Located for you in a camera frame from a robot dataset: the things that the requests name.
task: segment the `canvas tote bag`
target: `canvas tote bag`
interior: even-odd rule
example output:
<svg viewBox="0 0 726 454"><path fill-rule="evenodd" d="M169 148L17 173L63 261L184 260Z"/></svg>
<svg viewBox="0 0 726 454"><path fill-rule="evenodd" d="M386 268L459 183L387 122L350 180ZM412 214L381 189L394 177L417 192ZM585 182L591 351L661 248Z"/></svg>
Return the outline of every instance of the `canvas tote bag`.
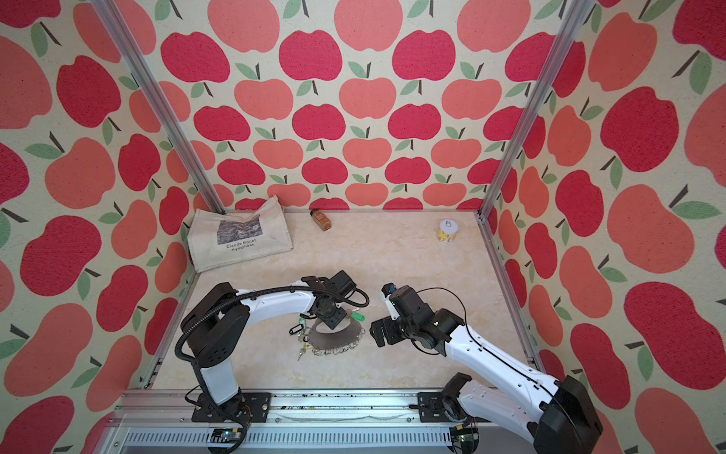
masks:
<svg viewBox="0 0 726 454"><path fill-rule="evenodd" d="M217 214L198 209L189 231L189 252L197 272L292 248L276 195L254 214Z"/></svg>

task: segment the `wall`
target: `wall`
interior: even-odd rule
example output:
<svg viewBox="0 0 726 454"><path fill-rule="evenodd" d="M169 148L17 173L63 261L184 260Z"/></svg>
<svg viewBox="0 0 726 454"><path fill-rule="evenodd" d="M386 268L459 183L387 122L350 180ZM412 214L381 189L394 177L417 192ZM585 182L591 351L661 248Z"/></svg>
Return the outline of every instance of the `wall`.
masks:
<svg viewBox="0 0 726 454"><path fill-rule="evenodd" d="M0 453L87 454L191 274L187 186L89 3L4 1L0 23Z"/></svg>
<svg viewBox="0 0 726 454"><path fill-rule="evenodd" d="M577 88L555 83L544 149L518 156L489 215L547 372L591 391L599 453L726 449L718 3L596 5L585 72L559 76Z"/></svg>
<svg viewBox="0 0 726 454"><path fill-rule="evenodd" d="M181 126L223 204L239 209L273 194L301 208L478 208L566 8L545 0L143 6L160 44L144 50L147 62L162 84L181 89L174 97L191 98Z"/></svg>

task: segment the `white robotic arm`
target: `white robotic arm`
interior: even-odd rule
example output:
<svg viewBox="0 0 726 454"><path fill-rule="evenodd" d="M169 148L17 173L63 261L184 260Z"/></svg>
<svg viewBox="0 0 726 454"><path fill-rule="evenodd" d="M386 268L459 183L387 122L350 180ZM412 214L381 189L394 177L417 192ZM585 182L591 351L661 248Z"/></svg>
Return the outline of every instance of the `white robotic arm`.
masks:
<svg viewBox="0 0 726 454"><path fill-rule="evenodd" d="M371 324L370 333L379 347L404 339L419 341L496 387L457 374L442 391L450 416L487 419L533 443L540 453L592 452L603 427L579 381L567 377L559 382L517 361L452 312L434 312L407 285L386 284L381 298L391 316Z"/></svg>

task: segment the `table surface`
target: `table surface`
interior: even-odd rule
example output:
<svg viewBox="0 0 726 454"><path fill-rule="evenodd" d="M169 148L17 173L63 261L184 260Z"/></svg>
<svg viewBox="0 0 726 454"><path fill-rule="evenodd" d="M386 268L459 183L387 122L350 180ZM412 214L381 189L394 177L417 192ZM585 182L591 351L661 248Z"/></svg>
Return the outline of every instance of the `table surface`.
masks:
<svg viewBox="0 0 726 454"><path fill-rule="evenodd" d="M420 290L445 287L466 305L468 322L484 338L524 361L524 352L502 296L484 240L471 212L326 213L333 228L323 232L305 213L285 214L294 249L283 254L227 265L201 273L187 314L212 287L261 289L287 285L303 276L332 277L344 269L370 296L359 310L366 333L359 345L342 354L315 356L287 331L297 315L284 315L248 326L232 353L234 374L244 389L417 388L441 387L456 372L477 376L449 358L418 352L408 341L377 348L367 333L370 323L388 315L378 294L385 283ZM453 219L459 232L440 243L436 230ZM463 316L459 302L444 291L421 294L436 311ZM163 359L154 389L190 389L197 381L187 362L174 356L176 335ZM481 377L478 380L486 383Z"/></svg>

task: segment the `robotic arm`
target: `robotic arm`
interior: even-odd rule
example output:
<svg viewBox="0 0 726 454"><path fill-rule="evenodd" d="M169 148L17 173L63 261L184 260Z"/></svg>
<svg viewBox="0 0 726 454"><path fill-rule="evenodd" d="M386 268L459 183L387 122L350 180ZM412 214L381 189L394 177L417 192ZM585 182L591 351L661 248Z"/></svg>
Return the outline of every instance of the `robotic arm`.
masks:
<svg viewBox="0 0 726 454"><path fill-rule="evenodd" d="M538 453L588 454L603 431L587 390L539 372L479 336L447 309L434 312L416 291L386 284L381 291L389 317L371 324L379 347L404 339L467 365L497 389L458 373L442 392L444 409L456 420L479 417L533 443Z"/></svg>
<svg viewBox="0 0 726 454"><path fill-rule="evenodd" d="M363 295L365 303L349 299L355 292ZM603 427L587 390L575 378L568 376L559 382L517 361L453 312L434 312L407 285L396 288L387 284L381 297L391 315L371 324L370 333L379 347L404 339L419 341L424 348L467 365L497 387L485 387L458 373L442 391L444 409L451 419L485 418L527 439L538 453L592 452ZM303 277L289 286L262 291L235 290L229 283L220 283L182 320L183 334L174 352L194 368L203 391L199 405L208 396L210 402L205 404L222 416L221 421L229 419L243 427L237 444L228 452L239 446L246 433L246 423L240 418L245 401L229 359L245 326L300 313L335 328L346 315L340 307L343 302L356 307L369 303L344 271L330 279ZM184 343L189 344L193 357L182 352Z"/></svg>

